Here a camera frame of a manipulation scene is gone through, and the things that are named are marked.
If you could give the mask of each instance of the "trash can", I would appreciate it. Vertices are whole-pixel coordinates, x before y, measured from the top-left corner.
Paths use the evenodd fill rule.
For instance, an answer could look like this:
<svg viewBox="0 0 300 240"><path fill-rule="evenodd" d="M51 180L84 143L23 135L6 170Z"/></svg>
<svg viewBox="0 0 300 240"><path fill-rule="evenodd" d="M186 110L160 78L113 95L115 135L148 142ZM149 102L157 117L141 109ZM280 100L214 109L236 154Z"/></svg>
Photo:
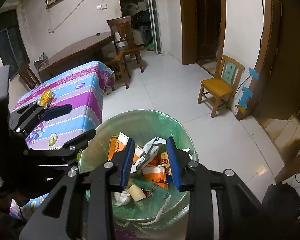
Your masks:
<svg viewBox="0 0 300 240"><path fill-rule="evenodd" d="M184 127L169 115L158 111L133 110L121 113L105 121L96 131L96 136L81 154L80 172L91 171L106 162L110 138L119 132L133 138L140 146L157 136L164 139L173 136L178 149L190 148L191 159L198 160L193 142ZM161 230L181 220L189 210L189 192L179 192L170 183L169 194L171 197L159 219L156 219L158 212L167 199L148 197L139 202L131 200L125 206L113 205L115 227L143 232Z"/></svg>

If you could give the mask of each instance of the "wooden door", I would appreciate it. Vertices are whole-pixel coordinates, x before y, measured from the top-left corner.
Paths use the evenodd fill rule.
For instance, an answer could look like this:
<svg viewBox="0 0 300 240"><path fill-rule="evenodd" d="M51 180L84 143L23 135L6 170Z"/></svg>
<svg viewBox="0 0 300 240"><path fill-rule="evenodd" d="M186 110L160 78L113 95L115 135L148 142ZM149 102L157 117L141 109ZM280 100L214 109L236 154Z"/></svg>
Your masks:
<svg viewBox="0 0 300 240"><path fill-rule="evenodd" d="M197 61L216 60L221 23L221 0L197 0Z"/></svg>
<svg viewBox="0 0 300 240"><path fill-rule="evenodd" d="M300 0L281 2L277 55L253 115L288 120L300 108Z"/></svg>

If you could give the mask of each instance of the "chair backrest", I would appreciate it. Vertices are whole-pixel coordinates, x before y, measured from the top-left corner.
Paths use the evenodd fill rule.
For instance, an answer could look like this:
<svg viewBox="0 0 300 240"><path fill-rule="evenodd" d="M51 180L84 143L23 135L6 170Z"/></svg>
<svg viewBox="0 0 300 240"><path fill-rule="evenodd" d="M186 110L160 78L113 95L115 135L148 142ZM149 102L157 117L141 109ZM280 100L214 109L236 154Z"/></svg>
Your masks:
<svg viewBox="0 0 300 240"><path fill-rule="evenodd" d="M220 68L216 77L222 78L231 87L236 88L240 81L243 70L244 66L238 61L226 55L222 55Z"/></svg>
<svg viewBox="0 0 300 240"><path fill-rule="evenodd" d="M120 17L117 19L107 20L107 23L112 33L115 33L114 26L116 26L117 31L120 35L120 39L118 41L114 41L115 47L117 43L123 41L126 41L129 46L135 45L131 27L131 15Z"/></svg>
<svg viewBox="0 0 300 240"><path fill-rule="evenodd" d="M35 86L38 84L40 85L41 82L36 77L36 75L33 73L33 71L30 69L30 66L28 63L25 63L21 66L21 68L18 69L18 73L22 80L27 84L27 86L32 90L35 88Z"/></svg>

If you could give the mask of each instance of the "wooden chair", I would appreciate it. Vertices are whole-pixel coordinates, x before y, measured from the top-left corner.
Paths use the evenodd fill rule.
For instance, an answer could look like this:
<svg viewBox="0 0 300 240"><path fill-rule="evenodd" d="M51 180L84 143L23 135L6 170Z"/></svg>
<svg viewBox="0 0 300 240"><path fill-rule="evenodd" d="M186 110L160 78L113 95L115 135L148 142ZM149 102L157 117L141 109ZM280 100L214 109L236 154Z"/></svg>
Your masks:
<svg viewBox="0 0 300 240"><path fill-rule="evenodd" d="M112 33L115 32L114 26L117 27L118 33L120 35L120 39L118 41L114 41L114 47L117 53L118 51L124 52L123 60L126 67L127 67L127 62L125 56L129 54L135 54L137 64L139 65L141 72L143 72L141 55L140 55L140 47L135 45L133 39L132 27L131 27L131 15L117 18L117 19L107 20L107 23ZM117 44L123 41L126 41L128 45L118 48Z"/></svg>
<svg viewBox="0 0 300 240"><path fill-rule="evenodd" d="M216 111L220 106L226 104L227 108L230 107L232 97L238 86L243 70L244 66L242 66L238 61L222 55L220 68L215 77L201 81L198 104L202 103L202 97L212 103L213 111L211 113L211 117L215 117ZM216 99L215 103L205 96L208 93Z"/></svg>
<svg viewBox="0 0 300 240"><path fill-rule="evenodd" d="M27 84L30 90L34 89L36 85L40 85L41 82L30 69L28 63L24 63L21 68L18 69L18 73L22 80Z"/></svg>
<svg viewBox="0 0 300 240"><path fill-rule="evenodd" d="M128 89L129 88L128 79L125 74L127 73L129 78L131 78L131 76L129 73L129 69L125 67L125 63L123 59L124 59L124 51L120 51L115 58L105 58L104 64L114 71L114 75L116 79L118 79L118 77L123 78L126 88Z"/></svg>

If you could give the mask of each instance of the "oval wooden table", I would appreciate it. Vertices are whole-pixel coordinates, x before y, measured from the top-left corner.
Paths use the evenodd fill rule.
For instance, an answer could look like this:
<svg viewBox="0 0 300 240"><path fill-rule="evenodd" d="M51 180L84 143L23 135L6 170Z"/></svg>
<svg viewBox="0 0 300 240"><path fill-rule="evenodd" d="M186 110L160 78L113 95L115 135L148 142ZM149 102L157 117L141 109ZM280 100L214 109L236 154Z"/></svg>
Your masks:
<svg viewBox="0 0 300 240"><path fill-rule="evenodd" d="M114 41L114 39L114 33L104 32L100 33L99 36L93 35L77 41L44 61L38 73L41 79L46 81L90 61L102 61L101 48Z"/></svg>

